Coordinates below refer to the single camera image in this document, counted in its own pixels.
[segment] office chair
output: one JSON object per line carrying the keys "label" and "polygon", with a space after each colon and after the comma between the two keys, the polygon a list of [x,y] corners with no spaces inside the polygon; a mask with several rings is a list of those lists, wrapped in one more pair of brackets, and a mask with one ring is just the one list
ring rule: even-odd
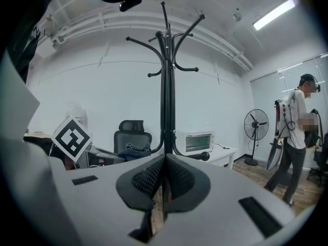
{"label": "office chair", "polygon": [[124,120],[114,134],[114,153],[126,150],[127,144],[143,148],[148,142],[152,142],[152,135],[145,132],[143,120]]}
{"label": "office chair", "polygon": [[328,133],[324,135],[323,138],[323,145],[322,150],[314,152],[314,161],[317,163],[319,168],[317,169],[310,169],[309,174],[307,175],[307,180],[310,179],[311,176],[318,176],[319,177],[319,187],[321,187],[322,178],[328,179]]}

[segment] white desk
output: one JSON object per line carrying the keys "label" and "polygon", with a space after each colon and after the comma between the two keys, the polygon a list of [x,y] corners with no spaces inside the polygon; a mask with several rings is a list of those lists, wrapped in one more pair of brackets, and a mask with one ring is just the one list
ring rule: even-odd
{"label": "white desk", "polygon": [[221,167],[225,164],[225,163],[222,163],[222,159],[228,157],[229,158],[228,168],[230,170],[232,170],[232,165],[234,163],[235,153],[237,151],[237,148],[232,148],[232,147],[228,147],[228,146],[226,146],[226,147],[230,148],[230,149],[227,150],[227,149],[220,147],[219,145],[215,145],[212,152],[209,152],[210,159],[208,161],[204,161],[204,162]]}

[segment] wooden floor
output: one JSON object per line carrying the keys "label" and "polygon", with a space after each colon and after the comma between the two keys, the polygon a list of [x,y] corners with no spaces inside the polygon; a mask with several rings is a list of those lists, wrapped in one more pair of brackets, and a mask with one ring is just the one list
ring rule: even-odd
{"label": "wooden floor", "polygon": [[[259,186],[264,187],[267,181],[275,173],[275,169],[267,171],[264,163],[259,163],[257,166],[249,166],[244,163],[244,159],[240,159],[233,165],[233,170],[239,172],[245,177],[251,179]],[[297,190],[294,193],[292,199],[295,204],[292,206],[292,210],[296,215],[300,214],[307,207],[316,204],[323,192],[323,187],[318,187],[318,182],[315,179],[307,180],[307,171],[303,171]],[[286,186],[278,185],[273,194],[282,199],[286,191]]]}

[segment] coat rack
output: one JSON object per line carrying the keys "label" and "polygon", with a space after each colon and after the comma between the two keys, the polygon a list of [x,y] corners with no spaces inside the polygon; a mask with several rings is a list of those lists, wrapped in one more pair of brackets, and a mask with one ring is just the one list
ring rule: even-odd
{"label": "coat rack", "polygon": [[[165,9],[165,2],[161,3],[164,13],[166,33],[165,37],[163,33],[158,31],[155,37],[150,39],[149,42],[153,40],[158,40],[160,52],[153,48],[152,46],[143,43],[141,41],[130,38],[126,38],[127,41],[132,41],[143,47],[146,47],[153,51],[161,62],[161,70],[157,73],[148,74],[148,77],[161,75],[161,88],[160,88],[160,143],[158,147],[152,150],[152,154],[156,153],[161,149],[164,144],[164,151],[166,154],[172,154],[173,151],[177,155],[182,155],[175,143],[175,68],[184,72],[198,72],[198,68],[183,68],[176,62],[176,54],[187,36],[193,36],[190,32],[205,19],[205,15],[201,14],[198,20],[191,25],[191,27],[185,32],[180,34],[175,34],[172,37],[171,25],[168,22],[168,16]],[[175,39],[182,36],[175,46]]]}

